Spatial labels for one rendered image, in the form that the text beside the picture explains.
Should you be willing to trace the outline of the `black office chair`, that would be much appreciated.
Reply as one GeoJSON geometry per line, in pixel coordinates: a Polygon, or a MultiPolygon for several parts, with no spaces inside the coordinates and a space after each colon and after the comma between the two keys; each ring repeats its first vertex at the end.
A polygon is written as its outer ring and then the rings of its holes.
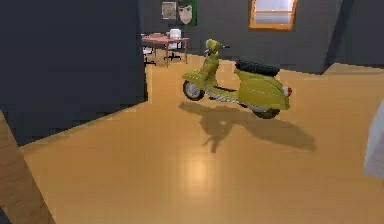
{"type": "Polygon", "coordinates": [[[173,60],[175,58],[180,59],[180,56],[176,55],[175,52],[177,50],[180,50],[181,48],[182,48],[182,43],[181,42],[170,43],[170,44],[166,45],[165,49],[168,51],[168,55],[165,56],[165,58],[168,58],[170,60],[173,60]]]}

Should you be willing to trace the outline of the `yellow green motor scooter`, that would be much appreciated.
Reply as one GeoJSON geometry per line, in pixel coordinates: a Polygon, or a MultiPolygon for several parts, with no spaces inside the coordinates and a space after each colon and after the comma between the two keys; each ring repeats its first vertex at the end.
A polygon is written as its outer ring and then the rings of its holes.
{"type": "Polygon", "coordinates": [[[238,89],[229,89],[218,84],[219,51],[228,48],[217,40],[208,39],[204,51],[204,63],[198,70],[182,75],[183,93],[191,101],[199,101],[208,95],[210,100],[235,103],[250,109],[261,119],[273,119],[281,110],[290,108],[292,89],[276,79],[277,67],[256,62],[238,60],[234,73],[240,80],[238,89]]]}

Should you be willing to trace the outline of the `red brown wooden table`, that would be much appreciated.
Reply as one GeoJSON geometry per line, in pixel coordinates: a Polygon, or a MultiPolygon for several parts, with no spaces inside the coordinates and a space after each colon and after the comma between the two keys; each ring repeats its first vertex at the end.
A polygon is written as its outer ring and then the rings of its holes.
{"type": "Polygon", "coordinates": [[[153,48],[156,48],[157,45],[164,45],[166,53],[169,53],[168,46],[170,44],[182,43],[184,46],[184,61],[185,63],[188,63],[188,57],[187,57],[187,49],[189,44],[188,38],[168,38],[167,36],[162,36],[162,37],[143,36],[142,42],[145,45],[149,45],[153,48]]]}

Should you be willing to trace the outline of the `grey framed picture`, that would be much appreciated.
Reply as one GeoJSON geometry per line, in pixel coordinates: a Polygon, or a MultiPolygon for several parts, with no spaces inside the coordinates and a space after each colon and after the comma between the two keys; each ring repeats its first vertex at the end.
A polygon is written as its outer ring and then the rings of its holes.
{"type": "Polygon", "coordinates": [[[161,5],[162,18],[164,20],[174,20],[176,18],[177,12],[177,3],[172,2],[163,2],[161,5]]]}

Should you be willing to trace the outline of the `orange framed window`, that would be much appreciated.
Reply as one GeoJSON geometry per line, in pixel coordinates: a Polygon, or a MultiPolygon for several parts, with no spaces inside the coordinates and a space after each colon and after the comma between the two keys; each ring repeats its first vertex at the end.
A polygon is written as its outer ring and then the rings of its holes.
{"type": "Polygon", "coordinates": [[[251,0],[250,29],[291,30],[298,0],[251,0]]]}

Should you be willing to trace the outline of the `white cloth furniture edge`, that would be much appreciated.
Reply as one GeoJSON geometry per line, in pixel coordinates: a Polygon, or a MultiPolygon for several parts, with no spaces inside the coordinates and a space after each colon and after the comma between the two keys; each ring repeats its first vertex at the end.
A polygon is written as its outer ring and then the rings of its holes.
{"type": "Polygon", "coordinates": [[[384,99],[370,125],[363,172],[384,179],[384,99]]]}

